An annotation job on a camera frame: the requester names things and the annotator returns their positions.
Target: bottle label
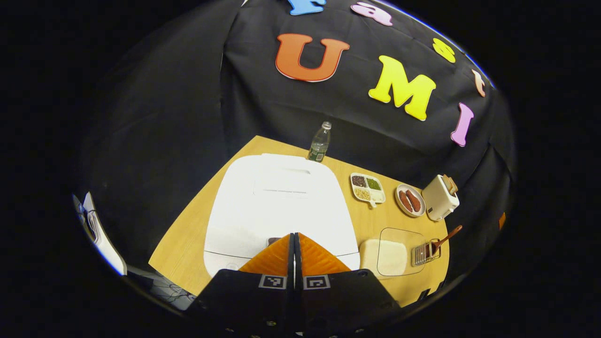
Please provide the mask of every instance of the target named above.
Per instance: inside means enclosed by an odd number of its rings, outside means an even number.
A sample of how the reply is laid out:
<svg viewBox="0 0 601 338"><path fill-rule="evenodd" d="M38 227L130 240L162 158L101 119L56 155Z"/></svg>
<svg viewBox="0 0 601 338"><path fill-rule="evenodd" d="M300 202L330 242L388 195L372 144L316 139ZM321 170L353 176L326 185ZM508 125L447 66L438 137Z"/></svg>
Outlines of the bottle label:
<svg viewBox="0 0 601 338"><path fill-rule="evenodd" d="M311 161L321 162L325 155L326 152L318 152L315 149L311 148L311 150L309 151L309 156L307 158Z"/></svg>

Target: wooden table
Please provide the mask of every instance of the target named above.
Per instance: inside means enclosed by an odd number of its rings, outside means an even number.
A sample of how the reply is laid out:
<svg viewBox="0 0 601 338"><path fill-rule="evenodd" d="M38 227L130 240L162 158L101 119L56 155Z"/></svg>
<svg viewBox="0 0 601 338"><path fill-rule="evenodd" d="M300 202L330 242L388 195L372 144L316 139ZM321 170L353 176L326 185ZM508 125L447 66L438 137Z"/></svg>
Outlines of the wooden table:
<svg viewBox="0 0 601 338"><path fill-rule="evenodd" d="M264 137L254 137L207 182L173 222L150 257L149 264L152 267L188 292L200 294L211 279L204 267L204 240L221 180L236 159L262 153L306 157L308 150ZM385 227L419 232L426 239L443 238L447 235L444 220L433 222L427 215L411 218L401 211L394 197L395 189L401 182L328 156L322 164L334 172L342 188L355 229L357 246L366 239L379 238ZM385 189L386 202L371 209L368 203L357 200L353 196L349 179L350 174L354 172L377 177ZM415 302L422 291L436 291L447 275L448 241L442 245L442 252L444 254L440 258L426 264L421 272L381 280L381 283L399 305L406 306Z"/></svg>

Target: sectioned dish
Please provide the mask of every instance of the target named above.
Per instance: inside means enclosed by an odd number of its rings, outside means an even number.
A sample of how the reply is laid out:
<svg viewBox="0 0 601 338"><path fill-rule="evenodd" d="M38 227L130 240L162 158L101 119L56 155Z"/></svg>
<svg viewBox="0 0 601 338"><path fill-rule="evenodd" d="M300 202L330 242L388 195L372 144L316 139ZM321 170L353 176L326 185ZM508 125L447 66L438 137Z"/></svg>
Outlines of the sectioned dish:
<svg viewBox="0 0 601 338"><path fill-rule="evenodd" d="M358 200L366 201L372 207L376 207L376 203L386 202L386 194L382 183L376 177L352 173L350 175L350 184L353 194Z"/></svg>

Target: black fabric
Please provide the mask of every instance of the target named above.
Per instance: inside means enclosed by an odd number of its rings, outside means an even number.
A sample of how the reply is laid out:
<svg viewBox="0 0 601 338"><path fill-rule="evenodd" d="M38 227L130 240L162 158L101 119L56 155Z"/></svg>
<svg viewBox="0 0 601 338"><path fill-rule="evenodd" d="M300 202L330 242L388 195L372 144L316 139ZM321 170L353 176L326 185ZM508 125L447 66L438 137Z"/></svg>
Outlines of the black fabric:
<svg viewBox="0 0 601 338"><path fill-rule="evenodd" d="M92 193L124 260L144 269L183 208L229 160L219 109L223 42L242 0L213 1L140 42L99 86L82 144Z"/></svg>
<svg viewBox="0 0 601 338"><path fill-rule="evenodd" d="M450 275L481 258L498 233L491 220L508 206L498 196L508 194L505 177L515 180L516 172L508 106L484 74L481 97L467 57L456 50L449 63L432 48L433 38L452 46L445 37L381 4L373 3L392 15L393 26L354 13L351 0L301 16L291 16L285 0L241 3L212 2L170 23L128 53L100 87L79 196L92 192L126 262L148 266L183 208L252 137L308 149L324 120L332 122L327 156L419 188L437 174L453 177L461 205L447 223L465 229L452 240L462 249L451 252ZM350 49L330 79L297 81L275 67L284 33L313 38L300 59L309 68L322 61L323 38ZM399 60L409 81L423 74L436 83L426 121L368 96L382 72L380 55ZM474 112L465 147L450 138L460 102Z"/></svg>
<svg viewBox="0 0 601 338"><path fill-rule="evenodd" d="M510 217L515 185L498 153L489 147L467 184L460 190L460 206L445 218L447 230L463 225L449 239L447 280L475 268L499 235L499 219Z"/></svg>
<svg viewBox="0 0 601 338"><path fill-rule="evenodd" d="M488 145L494 121L490 108L503 98L482 98L475 90L471 62L461 53L456 53L455 64L438 55L432 38L444 38L429 28L392 11L394 26L383 26L352 12L354 3L328 2L319 15L298 17L288 14L283 1L254 0L241 8L225 44L222 69L222 113L230 149L240 149L255 134L308 148L321 122L329 120L328 156L422 188L438 173L447 173L462 186ZM347 42L350 49L342 53L332 78L296 81L275 67L277 36L284 33L313 38L301 55L305 67L321 63L322 38ZM409 80L424 74L435 81L426 121L406 114L404 106L368 96L382 71L379 55L401 61ZM475 115L463 148L450 139L459 102Z"/></svg>

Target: yellow letter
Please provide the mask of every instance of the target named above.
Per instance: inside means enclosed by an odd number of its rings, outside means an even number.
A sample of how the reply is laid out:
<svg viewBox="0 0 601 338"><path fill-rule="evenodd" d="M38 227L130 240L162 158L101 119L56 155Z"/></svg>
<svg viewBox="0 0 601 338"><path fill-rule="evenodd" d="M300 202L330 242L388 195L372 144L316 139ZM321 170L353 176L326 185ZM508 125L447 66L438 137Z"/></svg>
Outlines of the yellow letter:
<svg viewBox="0 0 601 338"><path fill-rule="evenodd" d="M453 52L453 50L444 42L440 41L437 38L434 38L434 43L432 44L432 47L434 47L434 50L440 54L443 58L447 59L450 63L455 63L455 57L453 55L455 55L455 52Z"/></svg>
<svg viewBox="0 0 601 338"><path fill-rule="evenodd" d="M434 81L426 75L418 75L409 82L402 63L386 55L380 55L378 59L383 64L382 74L376 88L370 89L368 92L369 96L372 99L388 103L390 102L388 93L392 86L394 105L398 108L413 96L411 102L405 106L405 111L418 120L425 121L426 107L432 90L436 88Z"/></svg>

